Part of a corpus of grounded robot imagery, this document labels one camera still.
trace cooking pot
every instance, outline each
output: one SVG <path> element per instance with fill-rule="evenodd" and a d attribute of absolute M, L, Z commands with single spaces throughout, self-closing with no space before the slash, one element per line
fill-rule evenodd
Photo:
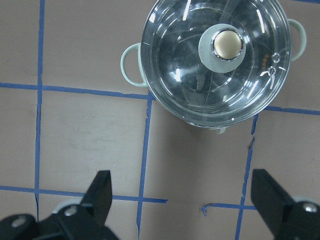
<path fill-rule="evenodd" d="M 290 26 L 300 36 L 294 56 Z M 303 26 L 276 0 L 159 0 L 120 64 L 172 114 L 223 133 L 276 97 L 306 45 Z M 133 50 L 142 83 L 125 70 Z"/>

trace lid knob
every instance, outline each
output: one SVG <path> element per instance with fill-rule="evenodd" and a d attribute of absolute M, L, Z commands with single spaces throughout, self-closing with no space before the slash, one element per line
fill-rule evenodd
<path fill-rule="evenodd" d="M 234 30 L 223 30 L 214 38 L 214 53 L 224 60 L 232 60 L 239 56 L 243 49 L 243 42 L 240 35 Z"/>
<path fill-rule="evenodd" d="M 203 65 L 215 73 L 235 70 L 246 56 L 245 38 L 230 24 L 209 27 L 201 36 L 198 53 Z"/>

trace blue tape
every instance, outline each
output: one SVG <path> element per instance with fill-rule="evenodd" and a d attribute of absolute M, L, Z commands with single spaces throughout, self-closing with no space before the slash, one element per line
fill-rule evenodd
<path fill-rule="evenodd" d="M 42 74 L 44 55 L 45 0 L 40 0 L 39 32 L 38 32 L 38 65 L 37 65 L 37 109 L 36 109 L 36 138 L 35 138 L 35 168 L 34 196 L 37 205 L 37 220 L 39 221 L 39 179 L 40 179 L 40 135 L 41 135 L 41 105 L 42 105 Z"/>
<path fill-rule="evenodd" d="M 149 91 L 149 93 L 148 93 L 148 101 L 147 101 L 147 109 L 146 109 L 144 139 L 143 139 L 141 175 L 140 175 L 140 186 L 139 186 L 139 201 L 138 201 L 138 208 L 137 208 L 137 211 L 136 211 L 136 226 L 137 226 L 137 229 L 138 229 L 138 238 L 140 236 L 142 205 L 143 205 L 144 190 L 145 190 L 145 178 L 146 178 L 147 154 L 148 154 L 148 143 L 149 143 L 149 130 L 150 130 L 152 101 L 153 101 L 153 96 Z"/>
<path fill-rule="evenodd" d="M 37 85 L 14 84 L 5 82 L 0 82 L 0 88 L 38 90 Z"/>
<path fill-rule="evenodd" d="M 12 187 L 5 187 L 5 186 L 0 186 L 0 190 L 2 187 L 6 189 L 11 189 Z M 22 188 L 21 191 L 19 192 L 26 192 L 28 191 L 29 188 Z M 73 191 L 56 191 L 56 190 L 45 190 L 45 189 L 40 189 L 39 190 L 40 194 L 46 194 L 46 195 L 56 195 L 56 196 L 69 196 L 69 197 L 83 197 L 85 194 L 83 192 L 73 192 Z M 121 195 L 113 195 L 112 196 L 113 200 L 123 200 L 123 201 L 132 201 L 132 202 L 139 202 L 140 197 L 138 196 L 121 196 Z M 166 199 L 158 199 L 158 198 L 146 198 L 144 197 L 142 199 L 143 202 L 148 202 L 148 203 L 159 203 L 159 204 L 165 204 L 168 200 Z"/>
<path fill-rule="evenodd" d="M 157 204 L 166 204 L 168 202 L 168 199 L 159 199 L 159 198 L 149 198 L 144 197 L 142 199 L 144 203 L 157 203 Z"/>
<path fill-rule="evenodd" d="M 267 106 L 264 110 L 274 111 L 274 112 L 283 112 L 283 113 L 292 113 L 292 114 L 320 115 L 320 111 L 317 111 L 317 110 L 307 110 L 307 109 L 299 109 L 299 108 L 282 108 L 279 106 Z"/>
<path fill-rule="evenodd" d="M 314 4 L 320 4 L 320 0 L 295 0 L 297 2 L 306 2 L 306 3 L 314 3 Z"/>
<path fill-rule="evenodd" d="M 93 94 L 100 96 L 110 96 L 118 98 L 129 98 L 129 99 L 144 99 L 149 98 L 148 95 L 143 94 L 123 94 L 121 92 L 115 91 L 102 91 L 102 90 L 92 90 L 84 88 L 73 88 L 73 87 L 63 87 L 63 86 L 42 86 L 44 91 L 53 91 L 53 92 L 64 92 L 64 93 L 76 93 L 76 94 Z"/>
<path fill-rule="evenodd" d="M 259 114 L 255 115 L 254 118 L 253 118 L 253 123 L 252 123 L 252 128 L 251 128 L 251 135 L 255 135 L 258 118 L 259 118 Z"/>
<path fill-rule="evenodd" d="M 13 191 L 13 192 L 23 192 L 23 193 L 34 193 L 34 188 L 26 187 L 16 187 L 16 186 L 0 186 L 0 190 L 4 191 Z"/>
<path fill-rule="evenodd" d="M 248 178 L 249 178 L 249 173 L 250 173 L 250 168 L 251 168 L 251 160 L 252 160 L 252 155 L 253 155 L 253 151 L 254 151 L 255 140 L 256 139 L 253 138 L 252 144 L 251 144 L 250 149 L 248 151 L 248 157 L 246 160 L 244 181 L 243 181 L 243 185 L 242 185 L 242 196 L 241 196 L 241 201 L 240 201 L 241 206 L 244 206 L 245 201 L 246 201 L 247 184 L 248 184 Z M 239 240 L 239 237 L 240 237 L 243 214 L 244 214 L 244 208 L 241 207 L 239 209 L 238 220 L 236 223 L 235 237 L 234 237 L 235 240 Z"/>
<path fill-rule="evenodd" d="M 46 194 L 46 195 L 58 195 L 58 196 L 81 197 L 81 198 L 85 195 L 82 192 L 55 191 L 55 190 L 45 190 L 45 189 L 39 189 L 39 193 Z"/>
<path fill-rule="evenodd" d="M 243 209 L 243 210 L 257 210 L 255 206 L 245 206 L 245 205 L 239 205 L 239 204 L 228 204 L 228 203 L 210 203 L 207 205 L 204 205 L 201 208 L 201 211 L 204 216 L 207 215 L 207 209 L 208 208 L 223 208 L 223 209 Z"/>

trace gold knob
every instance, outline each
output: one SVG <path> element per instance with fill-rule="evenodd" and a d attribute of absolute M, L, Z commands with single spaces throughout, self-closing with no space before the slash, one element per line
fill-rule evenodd
<path fill-rule="evenodd" d="M 238 33 L 224 30 L 215 37 L 213 42 L 215 54 L 224 60 L 235 59 L 243 49 L 243 42 Z"/>

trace light green handle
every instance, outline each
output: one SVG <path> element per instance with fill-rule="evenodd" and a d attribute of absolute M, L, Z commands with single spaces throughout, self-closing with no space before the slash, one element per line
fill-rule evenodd
<path fill-rule="evenodd" d="M 300 22 L 298 22 L 296 20 L 293 20 L 293 19 L 288 19 L 288 23 L 290 24 L 290 26 L 294 27 L 298 31 L 299 35 L 300 35 L 300 48 L 299 48 L 299 51 L 296 53 L 295 56 L 291 57 L 291 60 L 295 61 L 299 57 L 301 57 L 301 55 L 306 50 L 306 47 L 307 47 L 307 34 L 306 34 L 306 30 L 304 29 L 304 27 L 301 25 Z"/>
<path fill-rule="evenodd" d="M 120 68 L 121 68 L 121 72 L 122 72 L 122 75 L 123 77 L 125 78 L 125 80 L 132 84 L 133 86 L 136 86 L 136 87 L 140 87 L 140 88 L 145 88 L 145 87 L 148 87 L 148 83 L 147 83 L 147 79 L 145 77 L 145 74 L 144 74 L 144 70 L 143 70 L 143 67 L 142 67 L 142 62 L 141 62 L 141 55 L 140 55 L 140 48 L 141 48 L 141 44 L 140 43 L 136 43 L 130 47 L 128 47 L 122 54 L 121 56 L 121 60 L 120 60 Z M 140 70 L 140 74 L 141 74 L 141 77 L 142 77 L 142 83 L 137 83 L 137 82 L 134 82 L 132 81 L 128 75 L 127 75 L 127 72 L 126 72 L 126 66 L 125 66 L 125 61 L 126 61 L 126 58 L 128 56 L 128 54 L 133 51 L 133 50 L 137 50 L 137 57 L 138 57 L 138 65 L 139 65 L 139 70 Z"/>

